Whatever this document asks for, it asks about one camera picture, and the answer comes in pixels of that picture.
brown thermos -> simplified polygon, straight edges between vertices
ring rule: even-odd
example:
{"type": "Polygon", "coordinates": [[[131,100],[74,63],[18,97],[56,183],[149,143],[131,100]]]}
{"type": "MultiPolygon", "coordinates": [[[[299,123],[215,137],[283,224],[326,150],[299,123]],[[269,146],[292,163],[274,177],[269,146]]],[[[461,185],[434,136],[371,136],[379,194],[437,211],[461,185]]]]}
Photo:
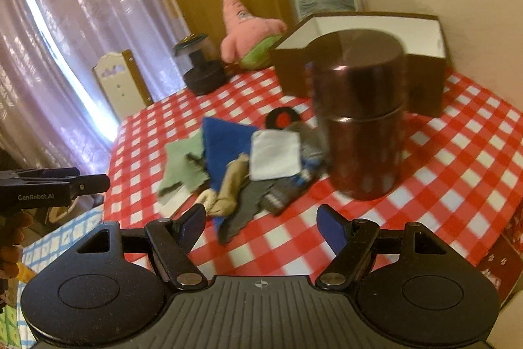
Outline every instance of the brown thermos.
{"type": "Polygon", "coordinates": [[[399,177],[406,102],[405,53],[388,33],[351,29],[308,46],[313,107],[334,188],[357,200],[399,177]]]}

picture frame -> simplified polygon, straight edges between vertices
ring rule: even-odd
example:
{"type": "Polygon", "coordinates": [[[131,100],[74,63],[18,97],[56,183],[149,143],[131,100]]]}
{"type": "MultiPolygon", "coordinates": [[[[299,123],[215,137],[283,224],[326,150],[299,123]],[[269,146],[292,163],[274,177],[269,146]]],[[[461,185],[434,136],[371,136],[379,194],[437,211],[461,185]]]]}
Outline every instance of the picture frame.
{"type": "Polygon", "coordinates": [[[295,23],[316,13],[361,12],[362,0],[289,0],[295,23]]]}

patrick star plush toy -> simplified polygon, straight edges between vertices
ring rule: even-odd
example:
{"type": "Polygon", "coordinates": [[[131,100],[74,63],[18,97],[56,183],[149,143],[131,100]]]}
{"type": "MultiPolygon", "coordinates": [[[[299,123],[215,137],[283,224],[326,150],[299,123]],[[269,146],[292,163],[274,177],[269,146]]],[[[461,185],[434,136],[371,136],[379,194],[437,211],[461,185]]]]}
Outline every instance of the patrick star plush toy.
{"type": "Polygon", "coordinates": [[[255,17],[240,0],[223,0],[223,20],[227,30],[221,44],[223,62],[236,62],[249,70],[268,67],[268,50],[287,31],[287,25],[281,20],[255,17]]]}

human hand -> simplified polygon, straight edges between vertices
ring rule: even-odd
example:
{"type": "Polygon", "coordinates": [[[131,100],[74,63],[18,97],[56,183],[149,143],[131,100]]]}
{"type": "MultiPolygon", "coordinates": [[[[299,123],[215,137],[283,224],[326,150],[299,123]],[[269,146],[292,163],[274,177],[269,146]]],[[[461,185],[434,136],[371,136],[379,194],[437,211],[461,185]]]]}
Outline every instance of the human hand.
{"type": "Polygon", "coordinates": [[[17,262],[20,261],[22,251],[17,244],[24,240],[22,229],[32,224],[32,216],[18,212],[5,221],[0,230],[0,278],[10,279],[18,275],[17,262]]]}

metal canister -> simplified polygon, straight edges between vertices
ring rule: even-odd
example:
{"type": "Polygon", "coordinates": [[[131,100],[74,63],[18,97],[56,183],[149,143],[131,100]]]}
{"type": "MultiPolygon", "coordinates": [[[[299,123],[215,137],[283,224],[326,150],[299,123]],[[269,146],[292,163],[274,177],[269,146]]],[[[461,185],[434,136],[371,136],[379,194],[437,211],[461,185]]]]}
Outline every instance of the metal canister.
{"type": "Polygon", "coordinates": [[[313,107],[332,185],[371,200],[399,177],[406,101],[405,53],[388,33],[351,29],[308,46],[313,107]]]}
{"type": "Polygon", "coordinates": [[[179,41],[174,46],[174,55],[185,58],[192,65],[183,78],[195,95],[210,94],[228,80],[218,51],[204,33],[192,34],[179,41]]]}

